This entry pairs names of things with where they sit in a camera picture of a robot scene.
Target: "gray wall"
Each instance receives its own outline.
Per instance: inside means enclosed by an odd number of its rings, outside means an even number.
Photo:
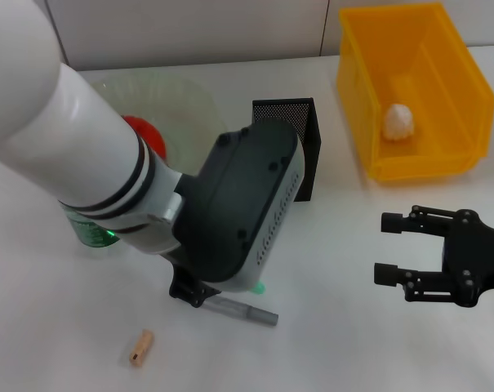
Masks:
[[[75,69],[336,54],[341,7],[412,0],[35,0]],[[469,45],[494,44],[494,0],[444,0]]]

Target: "white table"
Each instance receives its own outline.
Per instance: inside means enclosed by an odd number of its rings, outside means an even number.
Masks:
[[[494,89],[494,47],[475,48]],[[473,208],[494,227],[490,156],[466,175],[383,187],[354,155],[337,57],[174,67],[215,97],[230,130],[255,99],[315,99],[323,139],[313,201],[274,245],[267,292],[228,295],[280,314],[276,328],[195,310],[167,292],[170,265],[120,243],[81,247],[56,202],[0,166],[0,391],[494,391],[494,292],[479,305],[408,304],[373,264],[438,270],[442,240],[380,233],[382,212]],[[122,71],[83,75],[93,81]],[[157,342],[142,369],[129,344]]]

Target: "transparent bowl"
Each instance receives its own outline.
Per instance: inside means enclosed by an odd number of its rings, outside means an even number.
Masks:
[[[92,83],[121,115],[143,118],[165,141],[167,165],[197,175],[216,138],[227,132],[211,94],[172,73],[132,70]]]

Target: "black stripe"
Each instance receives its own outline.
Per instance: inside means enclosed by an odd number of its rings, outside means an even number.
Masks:
[[[72,207],[65,203],[62,204],[66,207],[72,208],[77,212],[93,212],[110,207],[118,200],[120,200],[123,196],[125,196],[129,192],[129,190],[132,189],[136,181],[138,181],[138,178],[140,178],[141,170],[143,169],[143,165],[145,163],[145,147],[143,146],[144,142],[137,133],[136,136],[138,138],[138,159],[136,160],[136,165],[134,166],[134,170],[132,171],[131,176],[129,177],[127,182],[123,184],[119,191],[117,191],[115,194],[113,194],[103,202],[99,202],[87,207]]]
[[[118,230],[111,229],[110,231],[112,231],[115,234],[132,234],[148,226],[149,226],[148,223],[143,223],[138,226],[126,227],[125,229],[118,229]]]
[[[147,194],[147,192],[149,192],[149,188],[152,185],[152,181],[154,179],[154,173],[156,172],[156,161],[154,160],[154,153],[150,150],[150,147],[148,145],[147,145],[147,151],[149,151],[149,171],[147,171],[147,175],[145,176],[145,179],[143,180],[140,189],[136,192],[134,196],[132,196],[129,200],[127,200],[127,202],[124,203],[122,206],[110,212],[106,212],[105,214],[83,215],[80,213],[80,215],[85,216],[86,218],[92,219],[94,221],[97,220],[102,221],[106,219],[112,219],[115,218],[116,216],[125,214],[129,212],[132,208],[134,208],[136,204],[143,199],[143,197]]]

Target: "yellow storage box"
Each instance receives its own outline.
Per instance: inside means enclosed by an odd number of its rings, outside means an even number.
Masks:
[[[370,177],[447,176],[487,155],[494,95],[441,4],[346,8],[340,22],[337,89]],[[413,136],[383,138],[392,104]]]

